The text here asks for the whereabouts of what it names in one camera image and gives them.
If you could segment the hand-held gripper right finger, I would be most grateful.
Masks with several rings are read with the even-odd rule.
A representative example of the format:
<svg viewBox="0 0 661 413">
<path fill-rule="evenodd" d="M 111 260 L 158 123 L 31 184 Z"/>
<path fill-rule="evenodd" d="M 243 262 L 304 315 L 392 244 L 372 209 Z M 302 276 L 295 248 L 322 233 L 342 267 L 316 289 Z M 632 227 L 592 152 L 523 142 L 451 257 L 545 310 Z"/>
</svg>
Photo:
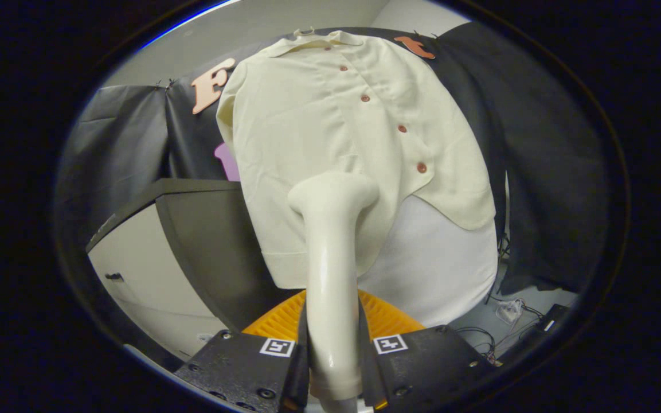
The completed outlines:
<svg viewBox="0 0 661 413">
<path fill-rule="evenodd" d="M 494 374 L 493 364 L 446 325 L 427 328 L 359 291 L 360 371 L 374 411 L 447 411 Z"/>
</svg>

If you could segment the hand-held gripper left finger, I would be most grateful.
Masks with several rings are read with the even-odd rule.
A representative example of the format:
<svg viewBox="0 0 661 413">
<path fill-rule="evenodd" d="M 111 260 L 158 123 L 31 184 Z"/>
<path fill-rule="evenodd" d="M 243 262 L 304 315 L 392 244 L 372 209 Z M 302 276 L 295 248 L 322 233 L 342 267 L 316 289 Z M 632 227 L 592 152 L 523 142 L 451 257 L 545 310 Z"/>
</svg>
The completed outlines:
<svg viewBox="0 0 661 413">
<path fill-rule="evenodd" d="M 242 329 L 224 329 L 176 371 L 179 384 L 225 412 L 302 412 L 310 367 L 305 291 Z"/>
</svg>

